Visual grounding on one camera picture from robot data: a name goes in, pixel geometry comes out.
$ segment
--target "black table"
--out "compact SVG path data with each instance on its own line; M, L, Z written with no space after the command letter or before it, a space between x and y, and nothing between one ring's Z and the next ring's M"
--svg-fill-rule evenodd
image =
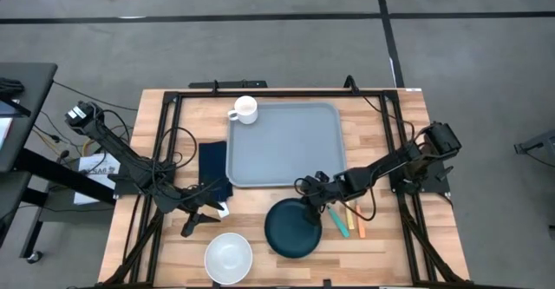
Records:
M27 187L32 174L115 205L114 190L23 147L54 82L56 70L57 66L53 63L0 62L0 76L18 80L25 87L25 91L14 99L30 111L29 117L12 120L9 133L0 148L0 217L3 216L0 220L0 246L13 221L14 210L21 201L39 207L47 204L49 193ZM23 247L22 257L27 258L32 254L41 226L42 221L37 216Z

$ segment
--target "gray floor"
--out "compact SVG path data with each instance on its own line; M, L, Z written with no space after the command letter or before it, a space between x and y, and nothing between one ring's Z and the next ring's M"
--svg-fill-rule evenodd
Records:
M555 0L388 0L391 12L555 10ZM1 0L0 17L161 16L260 12L376 12L376 0ZM407 87L421 87L431 117L463 143L449 177L472 279L552 288L555 170L513 143L555 127L555 19L395 20ZM265 79L272 87L391 87L382 24L364 21L135 23L0 26L0 61L56 62L56 80L136 106L143 88ZM44 111L83 99L54 87ZM134 114L121 111L128 122ZM50 129L45 119L41 127ZM28 147L54 156L37 138ZM43 187L36 180L34 186ZM18 212L0 251L2 288L65 288L96 281L109 223L48 224L34 266L17 259L35 211Z

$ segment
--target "mug handle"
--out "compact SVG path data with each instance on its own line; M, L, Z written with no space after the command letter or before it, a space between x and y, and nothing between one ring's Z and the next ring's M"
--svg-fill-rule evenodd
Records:
M238 113L235 110L228 111L227 116L229 117L229 121L236 121L239 118Z

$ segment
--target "black metal frame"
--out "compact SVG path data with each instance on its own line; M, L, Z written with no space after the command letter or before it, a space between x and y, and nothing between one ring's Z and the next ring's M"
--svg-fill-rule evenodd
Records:
M201 91L187 91L187 92L177 92L177 91L167 91L164 94L162 108L160 111L160 121L158 124L158 132L156 135L155 145L161 142L160 138L164 133L164 127L166 126L167 122L167 113L169 110L170 105L174 104L173 110L173 119L172 119L172 127L179 126L180 124L180 114L181 114L181 106L185 99L190 98L206 98L206 97L213 97L213 98L220 98L220 97L240 97L242 95L251 95L254 97L376 97L380 102L380 110L382 111L382 120L383 126L386 132L386 142L388 144L389 152L395 150L395 142L394 137L391 129L391 123L389 118L389 111L387 106L387 101L390 101L393 105L394 117L397 119L402 119L401 113L401 106L399 102L399 97L396 90L367 90L367 89L359 89L353 78L349 76L345 81L343 89L332 89L332 90L325 90L325 89L310 89L310 90L242 90L242 89L226 89L220 90L218 89L218 84L214 82L214 86L212 90L201 90ZM397 128L400 132L400 142L406 142L407 138L405 135L405 129L401 121L397 121ZM168 149L166 152L166 160L172 158L171 154L173 153L176 145L176 137L177 137L177 130L173 130L170 133L169 141L168 141ZM160 154L153 153L153 157L155 160L160 159ZM395 187L397 181L400 180L399 174L391 174L390 175L390 182L392 186L392 191L396 192L398 204L400 210L407 209L407 202L405 200L405 194L398 190ZM142 209L142 215L140 218L139 224L139 236L146 237L145 232L147 230L147 219L150 214L152 202L149 199L145 200ZM426 224L424 222L424 215L421 207L421 201L419 194L416 193L413 195L413 207L415 209L416 215L416 225L418 229L421 231L422 235L425 239L428 238L426 233ZM402 230L403 230L403 237L407 248L407 256L408 256L408 265L411 273L411 279L413 284L417 284L420 282L420 275L418 273L418 265L416 261L415 255L415 246L412 240L412 234L410 227L402 220ZM133 266L131 267L131 277L129 280L128 285L140 285L140 286L151 286L154 282L154 276L156 273L156 265L158 260L158 252L160 249L160 236L161 236L161 226L158 227L153 232L153 243L150 253L150 258L148 261L148 270L147 270L147 279L146 282L137 283L138 279L138 271L139 271L139 264L140 264L140 254L138 254L137 259L134 260ZM425 253L425 261L426 261L426 268L428 271L428 279L430 281L436 281L437 277L435 275L435 269L433 262L428 254Z

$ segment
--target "orange marker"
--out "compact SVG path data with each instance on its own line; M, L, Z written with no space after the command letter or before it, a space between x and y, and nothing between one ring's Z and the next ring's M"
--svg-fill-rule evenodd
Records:
M362 214L361 207L356 203L356 212ZM364 222L360 217L356 217L356 224L358 225L358 236L360 238L366 238L366 230L364 229Z

